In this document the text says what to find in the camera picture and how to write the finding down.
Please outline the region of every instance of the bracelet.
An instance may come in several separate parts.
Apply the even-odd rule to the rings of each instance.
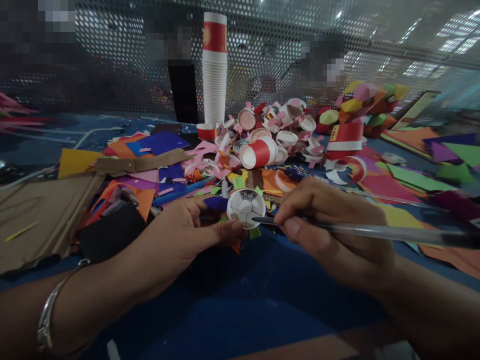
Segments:
[[[52,351],[53,344],[52,335],[50,334],[50,324],[52,322],[52,311],[54,309],[55,300],[57,300],[57,296],[59,295],[60,290],[67,282],[67,280],[72,277],[73,274],[75,274],[78,270],[80,270],[89,263],[89,259],[80,260],[75,270],[73,270],[67,277],[65,277],[62,281],[58,283],[58,285],[53,289],[50,296],[46,300],[40,315],[40,321],[38,322],[38,330],[36,333],[39,353],[43,353],[45,351]]]

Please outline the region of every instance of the brown paper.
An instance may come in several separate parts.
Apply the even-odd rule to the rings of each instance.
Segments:
[[[95,168],[99,174],[139,173],[181,163],[189,159],[185,150],[177,148],[155,157],[137,157],[135,159],[101,157],[97,160]]]
[[[69,255],[78,221],[103,179],[87,172],[0,192],[0,274],[32,267],[54,254]],[[5,242],[36,222],[35,227]]]

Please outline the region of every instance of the wire mesh wall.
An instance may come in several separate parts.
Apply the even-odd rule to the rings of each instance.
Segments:
[[[237,114],[246,101],[296,97],[314,110],[331,103],[341,86],[303,87],[300,81],[302,36],[319,34],[345,35],[348,80],[410,86],[395,111],[427,90],[442,92],[430,115],[480,109],[480,4],[474,0],[79,0],[68,9],[39,4],[10,0],[1,9],[30,9],[31,16],[3,27],[0,91],[43,111],[173,115],[166,64],[146,63],[145,26],[156,22],[161,32],[169,14],[180,13],[191,26],[201,114],[204,11],[228,17],[227,114]],[[73,19],[73,29],[63,24]]]

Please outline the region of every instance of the person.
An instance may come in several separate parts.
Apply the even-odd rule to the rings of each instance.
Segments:
[[[202,226],[201,215],[208,210],[204,198],[173,202],[126,249],[80,269],[64,284],[50,326],[55,355],[82,349],[132,307],[158,296],[200,252],[247,235],[235,220]],[[331,234],[302,216],[321,222],[386,225],[379,207],[309,177],[285,196],[275,222],[331,277],[376,298],[422,358],[479,358],[480,294],[396,255],[387,240]],[[1,294],[0,358],[38,354],[42,309],[66,275]]]

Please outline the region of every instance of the table surface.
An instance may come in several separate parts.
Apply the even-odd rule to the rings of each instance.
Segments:
[[[101,115],[49,117],[56,120],[50,127],[59,130],[89,131],[127,125],[123,135],[151,130],[147,125],[158,123]],[[186,132],[194,129],[185,125],[183,128]],[[81,137],[48,136],[73,140]],[[101,151],[116,136],[121,135],[99,131],[80,149]],[[410,168],[431,172],[437,168],[384,140],[369,139],[367,144],[380,153],[404,157]],[[27,169],[53,164],[63,147],[73,145],[0,134],[1,159]],[[478,192],[477,187],[468,190]],[[396,206],[440,229],[464,229],[448,214],[409,205]],[[264,227],[261,232],[262,237],[244,242],[240,256],[229,248],[202,253],[163,294],[135,307],[105,329],[84,358],[107,359],[106,344],[111,339],[124,359],[232,358],[387,319],[373,298],[337,284],[298,245]],[[395,243],[395,250],[417,264],[480,291],[480,280],[422,257],[404,243]],[[43,260],[34,269],[0,277],[0,291],[72,269],[79,260],[78,255],[62,261]]]

